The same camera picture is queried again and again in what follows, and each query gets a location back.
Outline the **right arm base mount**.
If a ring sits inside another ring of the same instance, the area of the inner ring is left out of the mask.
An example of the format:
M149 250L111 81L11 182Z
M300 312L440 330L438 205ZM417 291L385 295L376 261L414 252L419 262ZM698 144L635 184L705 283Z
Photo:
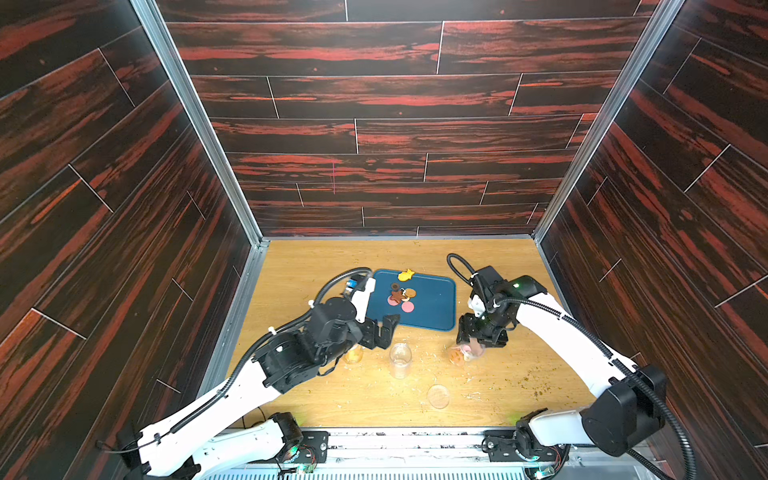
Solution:
M570 444L542 445L534 436L531 420L547 409L540 409L523 416L509 430L486 430L481 442L481 450L489 456L491 462L525 461L528 463L548 462L548 465L524 467L527 479L553 479L569 459Z

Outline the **clear jar with mixed cookies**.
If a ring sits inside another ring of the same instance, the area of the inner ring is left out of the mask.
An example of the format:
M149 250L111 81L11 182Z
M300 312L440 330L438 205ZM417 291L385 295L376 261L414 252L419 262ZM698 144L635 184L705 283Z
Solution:
M390 375L395 379L405 379L412 365L413 354L407 343L396 343L389 349Z

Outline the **clear jar with pink cookie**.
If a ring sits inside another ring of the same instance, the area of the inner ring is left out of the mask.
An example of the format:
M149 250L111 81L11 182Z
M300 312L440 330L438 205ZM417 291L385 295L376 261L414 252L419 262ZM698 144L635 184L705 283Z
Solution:
M460 367L482 357L485 350L483 345L471 339L468 343L459 343L449 348L448 359L451 364Z

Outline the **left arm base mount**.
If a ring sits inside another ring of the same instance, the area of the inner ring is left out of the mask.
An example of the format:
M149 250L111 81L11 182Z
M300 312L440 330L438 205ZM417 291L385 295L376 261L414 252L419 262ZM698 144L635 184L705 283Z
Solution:
M279 426L289 426L289 440L271 458L263 455L251 459L247 465L272 465L278 469L280 475L300 473L311 474L319 464L327 461L330 432L327 430L305 429L300 427L295 417L288 412L277 412L267 416L262 408L259 408L261 419L254 417L248 420L243 416L239 420L242 429L255 428L267 420L276 419Z

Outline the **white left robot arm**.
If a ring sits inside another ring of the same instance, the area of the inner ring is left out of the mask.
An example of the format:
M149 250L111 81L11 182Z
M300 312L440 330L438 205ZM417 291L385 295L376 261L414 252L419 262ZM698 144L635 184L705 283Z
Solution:
M118 436L129 479L208 479L249 462L275 460L299 446L290 413L229 431L236 420L294 387L331 373L353 347L387 349L399 315L366 317L347 298L315 303L258 339L232 374L192 403L139 432Z

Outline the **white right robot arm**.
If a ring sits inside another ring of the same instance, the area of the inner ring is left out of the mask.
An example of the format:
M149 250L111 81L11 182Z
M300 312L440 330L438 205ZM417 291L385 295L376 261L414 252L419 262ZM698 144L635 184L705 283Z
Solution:
M565 361L595 398L581 409L543 409L523 417L517 424L523 455L534 447L584 444L619 457L665 426L661 408L641 388L664 397L666 376L655 367L638 367L604 344L535 279L507 281L487 268L466 282L472 288L471 310L459 320L458 343L476 340L501 348L509 332L522 326Z

